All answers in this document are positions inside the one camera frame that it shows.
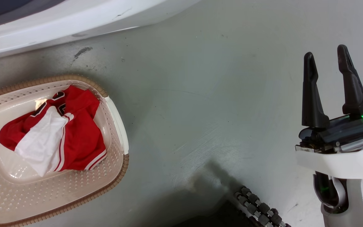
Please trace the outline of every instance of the white stripe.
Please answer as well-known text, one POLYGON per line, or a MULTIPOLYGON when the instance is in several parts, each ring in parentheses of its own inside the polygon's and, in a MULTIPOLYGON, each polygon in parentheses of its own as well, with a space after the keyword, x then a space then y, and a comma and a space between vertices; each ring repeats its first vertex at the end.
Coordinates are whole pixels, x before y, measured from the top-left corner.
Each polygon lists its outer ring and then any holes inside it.
POLYGON ((64 116, 67 116, 69 118, 69 121, 72 121, 74 119, 74 115, 72 113, 66 113, 64 116))
POLYGON ((66 123, 62 127, 62 139, 61 139, 61 146, 60 146, 61 161, 60 161, 59 166, 58 166, 56 171, 60 171, 62 169, 62 167, 64 166, 64 161, 65 161, 65 159, 64 159, 64 143, 65 143, 65 126, 66 126, 66 123))
POLYGON ((105 159, 105 157, 107 157, 107 153, 105 154, 105 156, 103 156, 103 158, 102 158, 100 161, 98 161, 95 165, 93 165, 93 166, 90 168, 90 170, 93 170, 93 168, 95 168, 95 166, 96 166, 97 164, 101 163, 101 162, 105 159))
POLYGON ((57 100, 59 100, 59 99, 61 99, 62 97, 64 97, 65 96, 65 92, 63 92, 63 91, 59 91, 59 92, 62 92, 64 95, 63 96, 59 96, 58 98, 56 98, 56 99, 51 99, 51 100, 54 100, 54 101, 57 101, 57 100))
POLYGON ((65 107, 64 107, 63 109, 61 109, 61 106, 63 106, 63 105, 65 105, 65 103, 63 103, 63 104, 61 104, 61 105, 59 105, 59 106, 57 107, 58 112, 59 112, 61 115, 64 115, 64 112, 65 112, 65 107))
POLYGON ((96 156, 96 158, 94 158, 91 162, 89 162, 89 164, 85 167, 85 169, 88 170, 97 160, 99 160, 99 158, 101 158, 105 154, 106 154, 106 150, 104 150, 102 153, 100 153, 98 156, 96 156))

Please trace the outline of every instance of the dirt stain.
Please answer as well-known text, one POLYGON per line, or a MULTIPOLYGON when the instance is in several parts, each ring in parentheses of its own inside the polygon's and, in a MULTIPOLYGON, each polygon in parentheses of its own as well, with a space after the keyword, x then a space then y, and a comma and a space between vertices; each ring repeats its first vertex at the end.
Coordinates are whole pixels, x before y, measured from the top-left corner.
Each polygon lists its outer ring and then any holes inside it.
POLYGON ((288 213, 288 212, 290 212, 290 211, 291 211, 292 209, 294 209, 295 207, 297 207, 298 205, 299 205, 299 204, 298 204, 298 203, 296 203, 296 204, 295 204, 295 206, 293 206, 291 209, 289 209, 289 210, 287 211, 287 213, 288 213))
POLYGON ((82 48, 80 51, 78 51, 78 53, 76 55, 74 55, 74 60, 78 59, 79 56, 81 56, 82 54, 92 50, 92 47, 84 47, 82 48))

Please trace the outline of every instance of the scuff mark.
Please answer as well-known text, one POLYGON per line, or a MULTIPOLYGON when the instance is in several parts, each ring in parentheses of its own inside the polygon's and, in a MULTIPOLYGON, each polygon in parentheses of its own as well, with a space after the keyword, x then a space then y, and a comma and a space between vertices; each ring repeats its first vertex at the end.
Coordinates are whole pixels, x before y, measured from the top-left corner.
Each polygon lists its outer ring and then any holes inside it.
POLYGON ((90 51, 92 49, 93 49, 92 47, 84 47, 84 48, 82 48, 80 51, 78 51, 78 53, 76 55, 74 55, 74 61, 76 59, 78 59, 79 56, 81 56, 82 54, 84 54, 84 53, 86 53, 86 52, 88 52, 88 51, 90 51))
POLYGON ((88 34, 81 34, 81 33, 77 33, 77 34, 73 34, 72 37, 78 38, 78 37, 84 37, 87 36, 88 34))
POLYGON ((132 7, 131 7, 130 9, 127 9, 126 11, 124 11, 122 14, 117 15, 114 19, 116 19, 117 17, 122 16, 124 13, 126 13, 126 12, 130 11, 131 9, 132 9, 132 7))
POLYGON ((93 68, 88 69, 88 71, 92 71, 92 70, 94 70, 94 69, 95 69, 95 71, 97 71, 96 66, 93 66, 93 68))
POLYGON ((292 75, 289 71, 288 71, 288 74, 289 74, 289 79, 291 79, 291 81, 294 82, 294 80, 292 79, 292 75))
POLYGON ((290 212, 290 211, 291 211, 292 209, 294 209, 295 207, 297 207, 298 205, 299 205, 299 204, 298 204, 298 203, 296 203, 296 204, 295 204, 295 206, 293 206, 291 209, 289 209, 289 210, 287 211, 287 213, 288 213, 288 212, 290 212))
POLYGON ((153 90, 164 90, 164 91, 176 91, 176 92, 183 92, 183 93, 188 93, 188 94, 192 94, 192 95, 197 95, 197 96, 201 96, 201 97, 204 97, 206 99, 210 99, 204 95, 200 95, 200 94, 197 94, 197 93, 194 93, 194 92, 189 92, 189 91, 185 91, 185 90, 174 90, 174 89, 153 89, 153 90))
MULTIPOLYGON (((199 142, 200 144, 196 145, 195 148, 193 148, 192 151, 183 158, 183 160, 188 157, 191 157, 192 155, 195 155, 197 151, 206 147, 206 144, 210 145, 211 141, 219 138, 219 135, 217 135, 217 132, 216 132, 218 127, 219 126, 216 125, 216 127, 209 128, 206 132, 203 133, 203 135, 199 139, 195 140, 194 143, 199 142)), ((177 152, 177 151, 181 150, 186 145, 187 145, 187 143, 184 143, 179 148, 177 148, 175 151, 177 152)))

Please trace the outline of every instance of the beige basket rim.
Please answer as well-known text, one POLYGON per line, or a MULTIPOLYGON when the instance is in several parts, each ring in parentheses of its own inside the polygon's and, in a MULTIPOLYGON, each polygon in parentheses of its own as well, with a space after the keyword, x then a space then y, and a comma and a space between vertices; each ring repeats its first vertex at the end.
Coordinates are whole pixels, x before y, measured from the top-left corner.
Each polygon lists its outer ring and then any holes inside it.
MULTIPOLYGON (((7 86, 5 88, 0 89, 0 95, 4 95, 6 93, 9 92, 13 92, 16 90, 20 90, 20 89, 25 89, 25 88, 29 88, 32 86, 36 86, 36 85, 41 85, 41 84, 46 84, 46 83, 50 83, 50 82, 57 82, 57 81, 62 81, 62 80, 78 80, 78 81, 82 81, 84 83, 87 83, 88 85, 92 86, 93 88, 95 88, 103 97, 107 97, 108 94, 107 92, 97 83, 93 82, 91 79, 88 79, 86 77, 80 76, 80 75, 72 75, 72 74, 67 74, 67 75, 62 75, 62 76, 53 76, 53 77, 46 77, 46 78, 42 78, 42 79, 35 79, 35 80, 31 80, 31 81, 26 81, 26 82, 22 82, 19 84, 14 84, 11 86, 7 86)), ((120 183, 120 181, 123 179, 125 172, 127 171, 128 168, 128 161, 129 161, 129 154, 124 155, 123 158, 123 164, 121 167, 121 171, 119 172, 119 174, 117 175, 117 177, 111 181, 109 184, 107 184, 105 187, 102 187, 101 189, 85 196, 82 197, 78 200, 75 200, 71 203, 68 203, 64 206, 61 206, 59 208, 56 208, 54 210, 50 210, 47 211, 45 213, 33 216, 33 217, 29 217, 29 218, 25 218, 19 221, 15 221, 15 222, 11 222, 11 223, 4 223, 4 224, 0 224, 0 226, 3 227, 20 227, 20 226, 25 226, 28 224, 32 224, 32 223, 36 223, 38 221, 42 221, 51 217, 54 217, 58 214, 64 213, 68 210, 72 210, 75 207, 79 207, 82 204, 85 204, 103 194, 105 194, 106 192, 112 190, 118 183, 120 183)))

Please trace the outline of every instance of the plastic basket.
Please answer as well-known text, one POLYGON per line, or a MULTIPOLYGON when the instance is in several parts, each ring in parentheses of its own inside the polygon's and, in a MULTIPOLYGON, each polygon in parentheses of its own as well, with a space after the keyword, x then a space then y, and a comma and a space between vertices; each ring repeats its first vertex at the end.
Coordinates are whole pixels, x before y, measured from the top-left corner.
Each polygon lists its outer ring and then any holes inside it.
POLYGON ((120 115, 103 88, 82 76, 37 79, 0 89, 0 129, 69 85, 89 89, 99 99, 95 122, 107 158, 92 171, 49 172, 40 177, 0 144, 0 226, 24 226, 78 207, 114 188, 127 170, 128 140, 120 115))

